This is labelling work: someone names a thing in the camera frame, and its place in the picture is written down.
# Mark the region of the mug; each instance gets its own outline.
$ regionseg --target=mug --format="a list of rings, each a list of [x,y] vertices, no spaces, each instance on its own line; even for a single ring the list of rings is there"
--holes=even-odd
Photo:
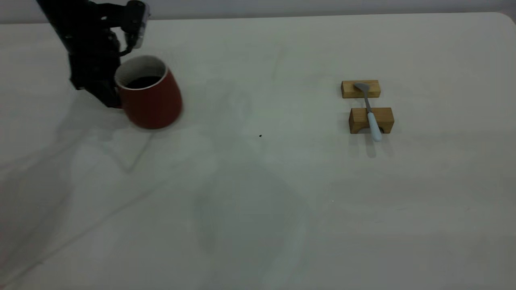
[[[181,92],[168,66],[159,58],[143,55],[119,66],[115,82],[122,109],[129,120],[146,129],[170,125],[180,115]]]

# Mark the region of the metal spoon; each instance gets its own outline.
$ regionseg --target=metal spoon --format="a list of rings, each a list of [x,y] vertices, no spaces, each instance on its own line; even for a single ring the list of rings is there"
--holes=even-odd
[[[374,141],[380,142],[382,140],[382,133],[376,122],[375,114],[371,110],[369,100],[367,99],[367,92],[369,92],[369,85],[365,83],[354,83],[354,86],[364,92],[365,107],[367,108],[367,119],[369,120],[369,127],[371,128],[371,137]]]

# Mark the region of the white table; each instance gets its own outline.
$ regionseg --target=white table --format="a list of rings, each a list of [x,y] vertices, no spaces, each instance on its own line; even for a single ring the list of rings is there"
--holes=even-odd
[[[0,26],[0,284],[514,289],[516,29],[497,13],[153,21],[185,108],[134,127]],[[351,135],[378,79],[396,123]]]

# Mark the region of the dark liquid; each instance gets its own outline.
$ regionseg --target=dark liquid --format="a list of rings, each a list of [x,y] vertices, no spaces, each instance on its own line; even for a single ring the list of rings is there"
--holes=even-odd
[[[130,89],[143,89],[154,85],[160,79],[160,76],[143,76],[130,82],[126,87]]]

